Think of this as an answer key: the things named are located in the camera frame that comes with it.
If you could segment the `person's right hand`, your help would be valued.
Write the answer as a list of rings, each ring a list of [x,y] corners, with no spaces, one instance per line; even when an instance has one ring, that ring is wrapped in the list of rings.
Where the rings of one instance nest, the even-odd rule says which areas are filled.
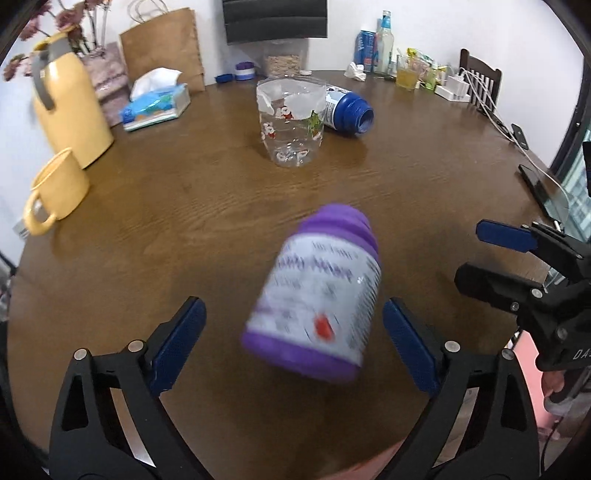
[[[565,371],[544,372],[541,379],[541,388],[544,396],[544,408],[549,411],[550,404],[561,400],[561,392],[565,385]]]

